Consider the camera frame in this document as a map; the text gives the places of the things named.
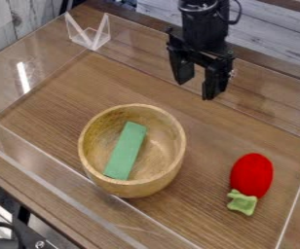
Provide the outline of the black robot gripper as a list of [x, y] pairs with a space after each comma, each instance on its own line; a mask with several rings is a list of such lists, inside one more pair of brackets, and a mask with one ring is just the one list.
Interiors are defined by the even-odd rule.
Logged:
[[232, 65], [215, 61], [228, 58], [225, 37], [236, 20], [229, 18], [229, 4], [179, 4], [177, 7], [183, 27], [168, 28], [176, 82], [184, 85], [195, 78], [195, 65], [199, 64], [207, 68], [203, 99], [213, 100], [225, 92], [231, 80]]

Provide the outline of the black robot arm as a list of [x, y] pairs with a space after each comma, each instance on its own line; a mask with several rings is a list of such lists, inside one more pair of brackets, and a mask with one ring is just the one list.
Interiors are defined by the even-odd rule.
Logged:
[[199, 65], [205, 69], [203, 99], [213, 100], [225, 92], [232, 77], [235, 54], [227, 43], [228, 29], [240, 22], [229, 18], [229, 0], [179, 0], [183, 28], [168, 28], [168, 51], [176, 82], [195, 78]]

